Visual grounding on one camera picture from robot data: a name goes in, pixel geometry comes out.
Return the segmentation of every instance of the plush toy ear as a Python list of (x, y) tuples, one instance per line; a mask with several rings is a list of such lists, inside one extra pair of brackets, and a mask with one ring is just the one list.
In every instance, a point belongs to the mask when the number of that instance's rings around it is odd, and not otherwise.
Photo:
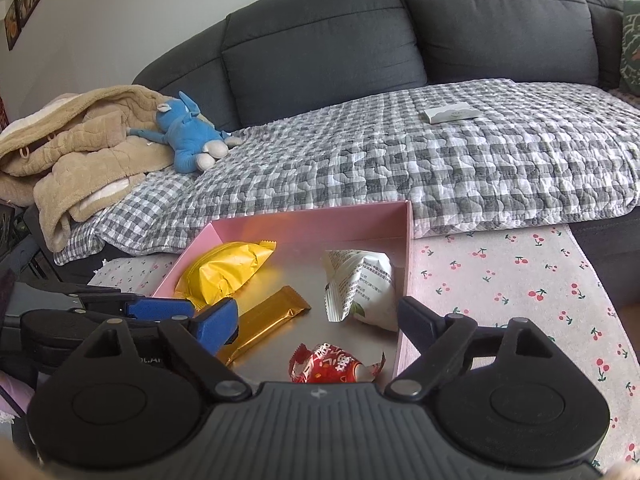
[(198, 108), (198, 105), (193, 102), (187, 94), (185, 94), (184, 92), (179, 92), (178, 95), (193, 117), (197, 117), (200, 115), (200, 109)]

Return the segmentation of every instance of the silver bolt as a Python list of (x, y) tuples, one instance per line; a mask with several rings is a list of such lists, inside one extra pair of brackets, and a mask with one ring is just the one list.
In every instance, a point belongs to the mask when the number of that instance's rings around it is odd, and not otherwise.
[(216, 384), (216, 393), (225, 399), (235, 399), (246, 392), (246, 386), (240, 381), (220, 381)]
[(391, 383), (395, 394), (403, 397), (415, 397), (422, 390), (422, 385), (412, 379), (400, 379)]

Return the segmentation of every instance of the white logo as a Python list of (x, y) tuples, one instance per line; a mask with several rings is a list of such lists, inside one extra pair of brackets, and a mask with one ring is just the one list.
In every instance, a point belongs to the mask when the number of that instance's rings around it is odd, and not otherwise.
[(311, 396), (315, 397), (316, 399), (321, 399), (322, 397), (328, 394), (329, 392), (327, 390), (323, 390), (322, 388), (318, 388), (317, 390), (313, 390), (311, 392)]

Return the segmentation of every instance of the gray couch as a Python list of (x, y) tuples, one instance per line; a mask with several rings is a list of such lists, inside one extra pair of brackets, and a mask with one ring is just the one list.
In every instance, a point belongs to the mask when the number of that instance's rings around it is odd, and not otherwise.
[[(134, 80), (182, 90), (219, 128), (426, 84), (503, 77), (618, 86), (618, 0), (260, 0)], [(614, 304), (640, 300), (640, 212), (572, 229)], [(60, 269), (90, 277), (101, 254)]]

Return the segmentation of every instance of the gray and white plaid blanket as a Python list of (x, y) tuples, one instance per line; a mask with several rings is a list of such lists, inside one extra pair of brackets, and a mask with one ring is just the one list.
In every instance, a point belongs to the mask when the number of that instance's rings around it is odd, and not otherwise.
[[(482, 116), (430, 125), (466, 101)], [(74, 227), (56, 262), (181, 252), (211, 220), (410, 200), (415, 236), (620, 216), (638, 204), (640, 110), (597, 88), (489, 79), (329, 106), (236, 132), (200, 176), (149, 174)]]

